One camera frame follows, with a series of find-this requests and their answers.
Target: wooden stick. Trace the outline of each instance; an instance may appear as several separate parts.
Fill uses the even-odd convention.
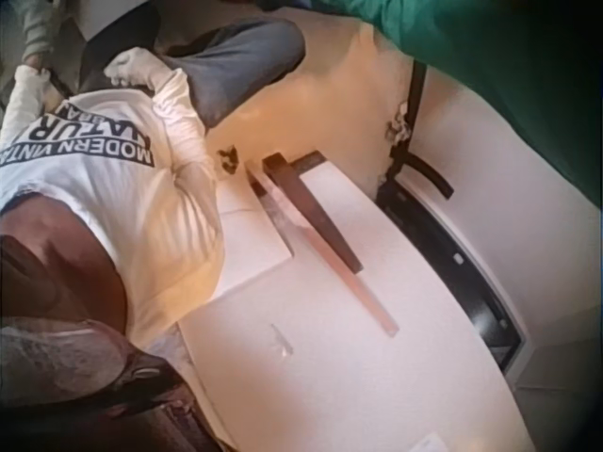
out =
[[[326,263],[341,278],[341,281],[368,309],[382,328],[390,336],[395,336],[399,331],[396,320],[385,310],[381,303],[373,297],[360,279],[354,275],[341,258],[333,251],[329,244],[320,236],[316,229],[308,222],[302,213],[293,205],[283,191],[276,186],[270,178],[261,171],[253,162],[245,164],[247,173],[261,185],[277,204],[285,217],[293,223],[298,231],[310,242],[310,245],[320,254]]]

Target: white wall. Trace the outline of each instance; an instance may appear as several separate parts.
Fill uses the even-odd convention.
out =
[[[598,209],[478,95],[434,70],[411,147],[455,193],[444,200],[409,168],[400,181],[497,280],[534,345],[596,337]]]

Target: sleeve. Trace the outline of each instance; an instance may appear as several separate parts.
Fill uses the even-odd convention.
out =
[[[214,160],[205,149],[205,127],[192,107],[187,76],[178,69],[155,97],[154,111],[165,125],[171,146],[174,183],[205,215],[205,236],[221,240]]]
[[[26,65],[15,71],[15,88],[8,100],[2,130],[0,150],[6,148],[30,123],[35,121],[43,108],[43,94],[48,84],[49,72]]]

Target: white t-shirt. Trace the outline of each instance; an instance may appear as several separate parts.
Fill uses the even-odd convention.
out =
[[[11,108],[33,102],[27,96],[41,83],[23,68],[9,130]],[[174,71],[153,99],[134,89],[96,91],[27,124],[2,136],[10,144],[0,152],[0,210],[28,192],[69,205],[122,277],[134,344],[210,299],[223,261],[216,178],[184,73]]]

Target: white glove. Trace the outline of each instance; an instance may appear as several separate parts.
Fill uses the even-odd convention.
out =
[[[114,87],[146,85],[155,92],[163,88],[172,73],[163,61],[140,47],[121,52],[105,68]]]

